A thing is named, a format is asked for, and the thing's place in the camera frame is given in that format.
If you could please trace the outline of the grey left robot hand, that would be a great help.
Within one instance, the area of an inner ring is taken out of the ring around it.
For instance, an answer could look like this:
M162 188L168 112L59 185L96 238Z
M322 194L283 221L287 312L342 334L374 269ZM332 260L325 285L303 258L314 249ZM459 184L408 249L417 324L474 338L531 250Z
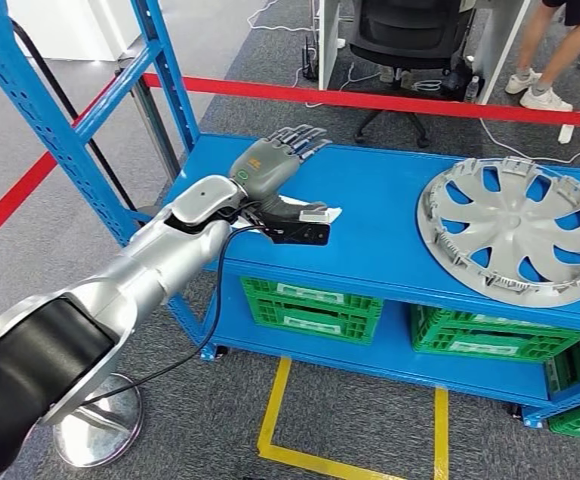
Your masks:
M280 128L249 146L233 163L229 177L239 185L248 200L255 202L255 211L260 218L320 216L327 211L325 204L291 204L282 199L279 189L306 160L328 145L329 141L323 137L325 133L324 128L308 124Z

